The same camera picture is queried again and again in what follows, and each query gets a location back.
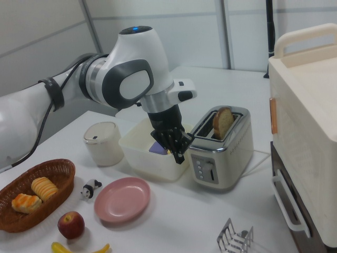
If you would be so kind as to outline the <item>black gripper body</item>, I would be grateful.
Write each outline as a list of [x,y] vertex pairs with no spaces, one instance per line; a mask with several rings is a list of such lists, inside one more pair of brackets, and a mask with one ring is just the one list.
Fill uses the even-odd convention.
[[185,131],[184,127],[182,126],[180,108],[177,104],[165,111],[158,113],[148,113],[147,115],[154,130],[164,131],[177,128]]

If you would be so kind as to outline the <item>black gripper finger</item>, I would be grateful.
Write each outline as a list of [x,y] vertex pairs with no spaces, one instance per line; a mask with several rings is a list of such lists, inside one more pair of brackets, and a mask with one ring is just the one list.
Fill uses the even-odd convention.
[[178,128],[166,130],[153,130],[151,136],[164,148],[170,150],[176,159],[179,158],[179,137]]
[[194,135],[186,133],[183,130],[174,130],[172,133],[172,139],[172,154],[174,155],[175,162],[177,164],[182,164],[185,161],[184,153],[193,142]]

